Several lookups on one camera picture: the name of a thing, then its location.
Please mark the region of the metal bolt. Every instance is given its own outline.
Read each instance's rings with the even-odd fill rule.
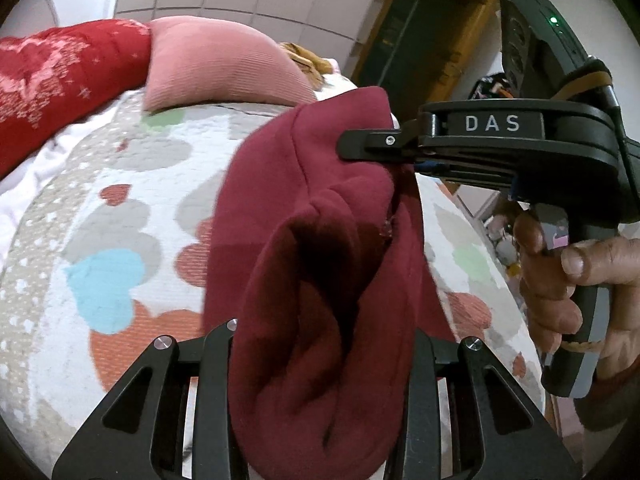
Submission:
[[[482,348],[482,341],[477,337],[467,337],[465,340],[465,346],[469,348],[469,350],[477,352]]]
[[[160,337],[156,337],[154,341],[154,346],[157,350],[166,350],[173,344],[173,340],[167,335],[161,335]]]

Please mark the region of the triangular cutout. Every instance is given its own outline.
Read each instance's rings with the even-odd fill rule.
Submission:
[[[507,435],[532,427],[532,420],[524,407],[493,368],[484,370],[484,384],[494,416],[495,431],[498,434]]]
[[[138,431],[152,375],[153,370],[149,367],[136,374],[102,418],[106,428],[130,434]]]

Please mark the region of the white lettering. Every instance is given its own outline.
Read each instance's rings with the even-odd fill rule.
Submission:
[[[468,132],[472,132],[476,129],[478,129],[478,118],[475,115],[466,116],[466,130]]]
[[[520,124],[518,124],[517,115],[507,116],[507,124],[509,125],[507,130],[509,130],[510,132],[517,132],[520,129]]]
[[[498,123],[495,120],[495,117],[493,115],[489,116],[489,120],[486,122],[486,128],[484,130],[488,132],[490,128],[493,128],[496,132],[500,131],[500,128],[498,127]]]

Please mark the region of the white sheet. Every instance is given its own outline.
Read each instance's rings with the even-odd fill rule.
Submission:
[[[69,153],[78,142],[113,119],[118,104],[128,94],[125,92],[83,122],[60,130],[37,154],[30,156],[0,181],[0,271],[29,204],[64,169]]]

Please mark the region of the handle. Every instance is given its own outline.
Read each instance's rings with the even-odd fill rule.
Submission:
[[[606,240],[616,235],[617,226],[593,226],[567,216],[559,207],[536,204],[532,208],[552,250],[584,240]],[[593,375],[609,326],[610,285],[577,286],[572,300],[582,313],[582,326],[573,335],[563,335],[560,348],[543,357],[542,385],[557,397],[581,399],[591,389]]]

